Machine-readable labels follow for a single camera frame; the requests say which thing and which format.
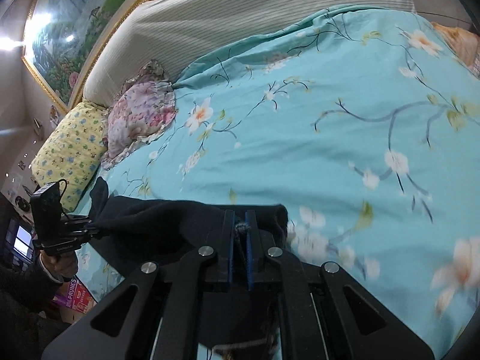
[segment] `ceiling light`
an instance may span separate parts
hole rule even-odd
[[[0,38],[0,50],[11,51],[21,45],[23,45],[23,42],[17,42],[10,38]]]

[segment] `screw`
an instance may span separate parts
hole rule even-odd
[[[152,261],[147,261],[142,264],[142,267],[140,269],[144,274],[150,274],[157,270],[157,264]]]
[[[270,257],[280,257],[283,253],[282,249],[280,249],[279,247],[271,247],[268,251],[267,251],[268,255]]]
[[[340,269],[339,265],[333,261],[326,262],[323,268],[330,274],[336,274]]]
[[[202,246],[200,249],[198,249],[198,254],[200,254],[203,257],[210,256],[213,254],[213,247]]]

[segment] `pink rose painting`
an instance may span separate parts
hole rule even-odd
[[[70,87],[73,88],[75,84],[77,83],[79,74],[74,71],[72,74],[70,74],[70,77],[68,78],[68,83],[70,84]]]

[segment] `gold picture frame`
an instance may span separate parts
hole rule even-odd
[[[85,58],[85,62],[78,73],[76,83],[71,90],[71,95],[68,99],[68,103],[63,102],[57,93],[51,88],[46,79],[40,74],[39,70],[35,65],[26,57],[26,45],[23,47],[22,51],[22,61],[27,67],[28,71],[34,77],[38,85],[48,94],[52,103],[58,108],[58,110],[66,114],[71,110],[75,105],[81,102],[83,97],[83,87],[85,86],[85,81],[92,71],[95,63],[98,61],[100,54],[104,50],[105,46],[109,42],[110,38],[117,31],[119,26],[125,21],[125,19],[136,9],[140,4],[150,1],[150,0],[125,0],[120,8],[113,14],[102,33],[94,43],[93,48],[91,49],[88,56]],[[24,43],[27,42],[27,31],[28,23],[32,20],[35,13],[35,7],[37,6],[38,0],[32,0],[30,10],[27,17],[27,25],[25,26],[25,32],[23,35]]]

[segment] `landscape painting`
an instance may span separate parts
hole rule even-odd
[[[36,0],[23,59],[64,111],[95,42],[124,1]]]

